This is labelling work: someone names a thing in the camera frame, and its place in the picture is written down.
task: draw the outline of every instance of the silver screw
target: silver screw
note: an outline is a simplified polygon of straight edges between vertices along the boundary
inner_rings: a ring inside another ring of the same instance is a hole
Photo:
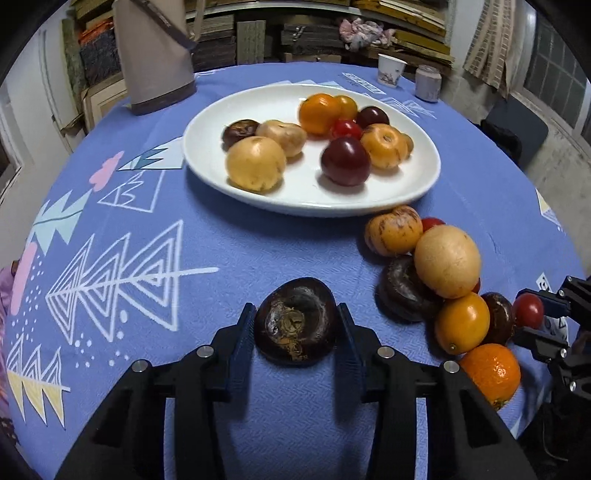
[[[448,360],[445,362],[443,364],[443,368],[445,368],[445,370],[451,374],[457,374],[460,371],[460,365],[458,365],[457,362],[454,362],[453,360]]]
[[[209,358],[213,355],[213,347],[211,345],[202,345],[197,349],[197,355],[201,358]]]
[[[148,362],[146,360],[136,360],[134,363],[131,364],[131,369],[137,374],[145,372],[147,368]]]
[[[394,349],[391,346],[381,346],[378,348],[378,355],[382,358],[392,358],[394,356]]]

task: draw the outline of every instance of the crumpled cloth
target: crumpled cloth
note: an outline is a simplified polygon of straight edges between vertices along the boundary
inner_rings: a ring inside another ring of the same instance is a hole
[[[393,28],[384,28],[376,22],[364,22],[356,18],[352,22],[345,19],[339,26],[339,34],[350,51],[359,51],[360,48],[374,45],[389,46],[394,35]]]

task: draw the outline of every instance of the blue tablecloth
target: blue tablecloth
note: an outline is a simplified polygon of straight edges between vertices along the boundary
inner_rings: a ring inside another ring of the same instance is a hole
[[[325,83],[399,109],[431,136],[441,177],[415,206],[467,231],[483,259],[483,291],[510,300],[540,278],[557,288],[582,276],[573,246],[533,185],[459,113],[376,82],[376,70],[322,63],[260,64],[197,76],[190,99],[134,117],[118,105],[72,155],[39,212],[15,282],[4,354],[16,431],[30,464],[52,478],[105,394],[137,358],[180,359],[297,277],[323,280],[360,325],[430,364],[425,324],[381,315],[382,265],[356,238],[366,218],[310,219],[264,212],[207,187],[183,166],[179,137],[199,111],[231,93],[275,82]],[[570,325],[571,339],[576,324]],[[522,387],[500,411],[514,434],[532,419],[545,366],[515,348]],[[363,478],[375,405],[349,403],[333,358],[285,369],[255,350],[248,399],[216,407],[233,479]],[[418,402],[417,478],[426,477],[427,425]]]

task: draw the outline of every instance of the plate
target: plate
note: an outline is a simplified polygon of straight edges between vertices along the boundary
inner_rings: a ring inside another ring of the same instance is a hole
[[[288,163],[279,188],[258,194],[230,185],[221,140],[226,126],[244,118],[298,123],[300,103],[314,93],[348,95],[359,109],[368,105],[380,107],[388,114],[392,126],[412,137],[414,150],[410,159],[392,173],[372,171],[363,185],[340,187],[322,175],[320,168],[320,156],[329,141],[308,139],[303,155]],[[433,186],[441,170],[437,148],[410,118],[368,96],[323,85],[268,85],[218,100],[187,126],[183,153],[201,180],[230,197],[265,210],[314,217],[363,215],[412,202]]]

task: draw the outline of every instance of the tin can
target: tin can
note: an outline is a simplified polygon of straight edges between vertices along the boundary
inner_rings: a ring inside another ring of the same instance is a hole
[[[440,92],[441,73],[429,65],[419,65],[415,77],[415,96],[425,102],[436,103]]]

